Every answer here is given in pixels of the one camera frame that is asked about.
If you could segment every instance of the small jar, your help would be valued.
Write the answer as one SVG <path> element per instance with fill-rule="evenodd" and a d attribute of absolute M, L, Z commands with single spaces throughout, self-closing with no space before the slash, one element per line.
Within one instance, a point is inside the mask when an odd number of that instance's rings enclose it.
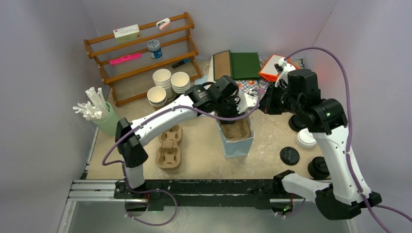
<path fill-rule="evenodd" d="M 149 40 L 147 49 L 149 50 L 151 58 L 159 58 L 162 56 L 162 48 L 158 40 Z"/>

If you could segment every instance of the stacked paper cups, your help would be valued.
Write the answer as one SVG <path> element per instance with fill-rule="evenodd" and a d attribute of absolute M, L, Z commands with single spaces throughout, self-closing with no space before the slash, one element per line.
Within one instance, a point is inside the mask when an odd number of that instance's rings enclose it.
<path fill-rule="evenodd" d="M 190 88 L 190 77 L 185 72 L 176 72 L 171 77 L 172 88 L 177 94 L 182 94 Z"/>
<path fill-rule="evenodd" d="M 166 101 L 172 101 L 174 96 L 172 90 L 171 75 L 172 73 L 168 69 L 158 69 L 153 73 L 152 76 L 154 84 L 165 89 L 167 95 Z"/>
<path fill-rule="evenodd" d="M 155 110 L 162 108 L 167 101 L 166 90 L 163 87 L 155 86 L 149 89 L 147 92 L 147 99 Z"/>

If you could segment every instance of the green cup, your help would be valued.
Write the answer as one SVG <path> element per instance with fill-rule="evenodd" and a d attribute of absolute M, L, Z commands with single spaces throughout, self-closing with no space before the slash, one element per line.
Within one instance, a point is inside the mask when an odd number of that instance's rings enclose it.
<path fill-rule="evenodd" d="M 120 120 L 120 117 L 116 114 L 110 103 L 106 102 L 106 105 L 109 108 L 109 115 L 105 119 L 92 121 L 99 127 L 99 130 L 103 131 L 108 136 L 114 136 L 116 134 L 117 122 Z"/>

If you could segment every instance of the pink highlighter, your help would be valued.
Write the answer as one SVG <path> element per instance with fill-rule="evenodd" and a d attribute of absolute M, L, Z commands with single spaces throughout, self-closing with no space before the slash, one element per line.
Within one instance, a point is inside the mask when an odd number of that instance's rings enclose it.
<path fill-rule="evenodd" d="M 122 62 L 127 62 L 127 61 L 130 61 L 130 60 L 134 60 L 134 59 L 139 58 L 139 57 L 141 57 L 141 53 L 126 55 L 126 56 L 121 57 L 121 58 L 110 60 L 110 65 L 114 66 L 116 64 L 119 64 L 119 63 L 122 63 Z"/>

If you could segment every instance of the wooden spice rack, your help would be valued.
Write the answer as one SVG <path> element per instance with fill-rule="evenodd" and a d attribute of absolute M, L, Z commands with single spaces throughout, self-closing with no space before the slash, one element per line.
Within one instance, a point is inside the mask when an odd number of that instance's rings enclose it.
<path fill-rule="evenodd" d="M 90 40 L 84 40 L 86 54 L 90 59 L 95 60 L 95 62 L 97 64 L 97 67 L 99 69 L 100 75 L 102 77 L 102 82 L 104 84 L 109 85 L 110 92 L 113 95 L 113 101 L 114 101 L 116 106 L 120 106 L 122 104 L 126 104 L 126 103 L 129 103 L 131 101 L 134 101 L 134 100 L 137 100 L 137 99 L 140 99 L 140 98 L 143 98 L 143 97 L 146 96 L 147 92 L 138 94 L 136 96 L 133 96 L 133 97 L 130 97 L 130 98 L 127 98 L 127 99 L 124 99 L 124 100 L 118 100 L 117 95 L 116 95 L 116 91 L 115 91 L 115 88 L 114 88 L 114 85 L 113 85 L 114 82 L 132 77 L 132 76 L 140 74 L 142 72 L 146 72 L 146 71 L 151 70 L 151 69 L 159 68 L 161 66 L 164 66 L 164 65 L 167 65 L 167 64 L 170 64 L 170 63 L 175 63 L 175 62 L 181 61 L 183 59 L 189 58 L 191 63 L 193 64 L 195 70 L 196 70 L 196 73 L 197 73 L 196 75 L 192 76 L 190 78 L 190 80 L 195 80 L 195 79 L 200 78 L 202 76 L 202 72 L 201 72 L 201 70 L 200 70 L 199 66 L 197 65 L 196 60 L 194 58 L 194 56 L 198 55 L 199 52 L 198 52 L 197 47 L 194 44 L 193 39 L 190 35 L 190 29 L 194 29 L 194 23 L 193 23 L 192 18 L 190 17 L 190 15 L 187 12 L 184 12 L 181 15 L 173 16 L 173 17 L 170 17 L 169 19 L 170 19 L 170 21 L 185 19 L 186 24 L 182 27 L 178 27 L 178 28 L 170 29 L 168 31 L 164 31 L 164 32 L 157 33 L 157 34 L 154 34 L 154 35 L 142 37 L 142 38 L 134 40 L 134 41 L 129 41 L 129 42 L 126 42 L 126 43 L 123 43 L 123 44 L 118 44 L 118 45 L 115 45 L 115 46 L 112 46 L 112 47 L 109 47 L 109 48 L 106 48 L 106 49 L 103 49 L 103 50 L 99 50 L 99 51 L 93 51 L 91 45 L 95 44 L 95 43 L 105 41 L 105 40 L 115 38 L 113 33 L 107 34 L 107 35 L 104 35 L 104 36 L 100 36 L 100 37 L 97 37 L 97 38 L 94 38 L 94 39 L 90 39 Z M 144 24 L 144 25 L 139 25 L 139 29 L 144 30 L 144 29 L 147 29 L 147 28 L 155 27 L 156 23 L 157 23 L 157 21 L 152 22 L 152 23 L 148 23 L 148 24 Z M 146 67 L 138 68 L 138 69 L 126 72 L 124 74 L 109 77 L 109 75 L 107 74 L 107 71 L 104 68 L 104 66 L 107 65 L 107 64 L 110 64 L 110 60 L 100 61 L 100 59 L 97 57 L 98 55 L 109 53 L 109 52 L 112 52 L 112 51 L 115 51 L 115 50 L 125 48 L 127 46 L 135 45 L 135 44 L 138 44 L 138 43 L 149 41 L 149 40 L 161 37 L 161 36 L 169 35 L 169 34 L 172 34 L 172 33 L 183 31 L 183 30 L 186 31 L 186 36 L 175 39 L 175 40 L 171 40 L 171 41 L 168 41 L 168 42 L 161 43 L 161 47 L 166 47 L 166 46 L 169 46 L 169 45 L 173 45 L 173 44 L 176 44 L 176 43 L 179 43 L 179 42 L 186 41 L 187 44 L 188 44 L 188 53 L 185 53 L 183 55 L 179 55 L 179 56 L 176 56 L 176 57 L 173 57 L 173 58 L 170 58 L 170 59 L 152 64 L 152 65 L 149 65 L 149 66 L 146 66 Z M 128 53 L 128 54 L 124 54 L 123 56 L 136 54 L 136 53 L 145 53 L 145 52 L 148 52 L 147 48 L 142 49 L 142 50 L 138 50 L 138 51 L 134 51 L 134 52 L 131 52 L 131 53 Z"/>

